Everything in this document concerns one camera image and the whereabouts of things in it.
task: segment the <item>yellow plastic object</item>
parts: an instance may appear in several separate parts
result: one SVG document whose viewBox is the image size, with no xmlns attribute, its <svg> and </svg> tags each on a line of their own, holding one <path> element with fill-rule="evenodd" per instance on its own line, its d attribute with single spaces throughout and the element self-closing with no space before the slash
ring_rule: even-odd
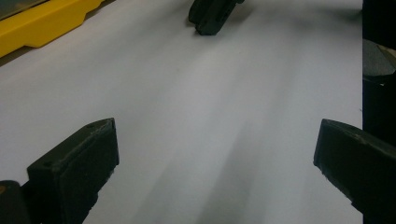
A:
<svg viewBox="0 0 396 224">
<path fill-rule="evenodd" d="M 84 22 L 104 0 L 50 0 L 0 21 L 0 57 L 23 46 L 39 48 Z"/>
</svg>

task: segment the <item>yellow tray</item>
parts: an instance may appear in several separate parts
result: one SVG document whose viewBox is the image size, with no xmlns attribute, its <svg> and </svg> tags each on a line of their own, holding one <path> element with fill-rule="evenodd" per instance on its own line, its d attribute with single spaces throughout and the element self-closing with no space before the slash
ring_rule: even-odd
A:
<svg viewBox="0 0 396 224">
<path fill-rule="evenodd" d="M 23 46 L 39 48 L 84 22 L 104 0 L 50 0 L 0 21 L 0 57 Z"/>
</svg>

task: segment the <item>white surface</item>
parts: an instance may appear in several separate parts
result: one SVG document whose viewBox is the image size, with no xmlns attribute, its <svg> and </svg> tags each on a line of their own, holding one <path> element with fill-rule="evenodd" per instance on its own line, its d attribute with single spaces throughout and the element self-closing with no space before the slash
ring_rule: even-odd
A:
<svg viewBox="0 0 396 224">
<path fill-rule="evenodd" d="M 117 0 L 1 66 L 0 179 L 114 117 L 85 224 L 361 223 L 313 165 L 321 119 L 361 126 L 361 2 L 248 0 L 217 36 L 191 3 Z"/>
</svg>

